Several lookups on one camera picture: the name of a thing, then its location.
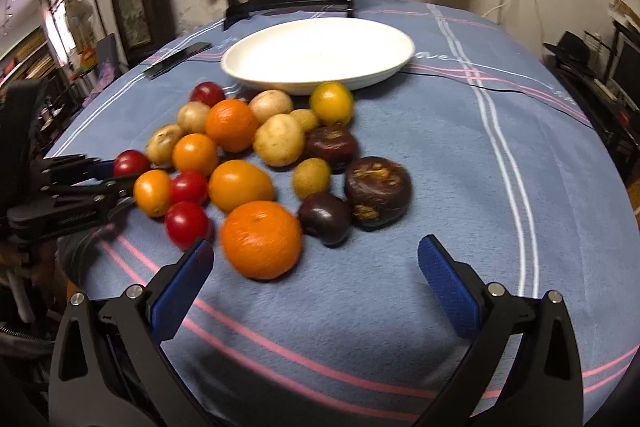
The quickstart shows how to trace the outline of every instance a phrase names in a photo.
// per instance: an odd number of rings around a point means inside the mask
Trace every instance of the white cable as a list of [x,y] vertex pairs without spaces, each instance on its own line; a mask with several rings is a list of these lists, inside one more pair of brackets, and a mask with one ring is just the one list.
[[482,18],[486,19],[489,15],[491,15],[491,13],[495,12],[496,10],[499,10],[500,8],[504,8],[504,7],[508,6],[512,2],[513,2],[513,0],[508,0],[507,2],[504,2],[504,3],[498,5],[498,6],[494,7],[494,8],[491,8],[484,15],[482,15]]

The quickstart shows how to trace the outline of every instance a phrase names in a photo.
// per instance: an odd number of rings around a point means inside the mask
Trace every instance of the dark brown water chestnut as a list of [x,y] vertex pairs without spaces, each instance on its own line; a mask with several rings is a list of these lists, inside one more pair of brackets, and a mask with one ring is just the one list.
[[344,194],[356,222],[366,230],[379,229],[401,217],[412,192],[406,169],[386,158],[360,158],[344,174]]
[[351,230],[349,205],[326,192],[306,197],[298,210],[298,219],[305,233],[316,236],[328,247],[341,243]]
[[358,141],[341,125],[330,125],[312,131],[306,139],[305,152],[322,158],[334,172],[344,168],[358,157]]

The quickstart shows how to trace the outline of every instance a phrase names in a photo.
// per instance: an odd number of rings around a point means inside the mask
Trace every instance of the computer screen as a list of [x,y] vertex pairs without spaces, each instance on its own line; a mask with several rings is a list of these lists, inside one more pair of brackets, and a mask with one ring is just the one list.
[[627,39],[622,40],[622,51],[614,65],[611,80],[640,106],[640,50]]

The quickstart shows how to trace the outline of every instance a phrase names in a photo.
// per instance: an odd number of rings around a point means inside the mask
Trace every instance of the black cable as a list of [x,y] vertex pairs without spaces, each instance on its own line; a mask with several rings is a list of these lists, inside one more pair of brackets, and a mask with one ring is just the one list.
[[595,129],[591,126],[588,125],[584,122],[581,122],[580,120],[578,120],[577,118],[575,118],[574,116],[570,115],[569,113],[563,111],[562,109],[558,109],[557,107],[554,107],[553,105],[549,105],[548,103],[543,102],[542,100],[540,100],[539,98],[536,98],[535,96],[530,95],[528,92],[524,92],[524,91],[520,91],[517,89],[495,89],[494,87],[486,87],[486,86],[476,86],[476,84],[469,84],[468,82],[465,82],[464,80],[459,80],[457,78],[453,78],[452,76],[447,76],[446,74],[437,74],[437,73],[415,73],[415,71],[407,71],[407,70],[402,70],[403,73],[407,73],[407,74],[418,74],[419,76],[438,76],[440,78],[446,78],[447,80],[453,80],[454,82],[457,82],[459,84],[462,84],[463,86],[469,86],[469,87],[477,87],[478,89],[484,89],[487,91],[494,91],[494,92],[515,92],[515,93],[519,93],[519,94],[523,94],[525,96],[528,96],[529,98],[536,100],[537,102],[543,103],[544,105],[546,105],[546,107],[549,107],[553,110],[556,110],[558,112],[561,112],[562,114],[567,115],[569,118],[572,118],[572,120],[577,121],[577,123],[585,126],[587,129],[591,129],[594,130]]

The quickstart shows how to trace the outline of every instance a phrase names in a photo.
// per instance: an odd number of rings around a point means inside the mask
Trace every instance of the white plate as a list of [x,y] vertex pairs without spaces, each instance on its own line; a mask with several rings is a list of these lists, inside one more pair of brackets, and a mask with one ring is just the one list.
[[252,89],[311,94],[331,80],[351,90],[397,73],[415,54],[400,30],[363,19],[327,17],[287,22],[236,42],[222,70]]

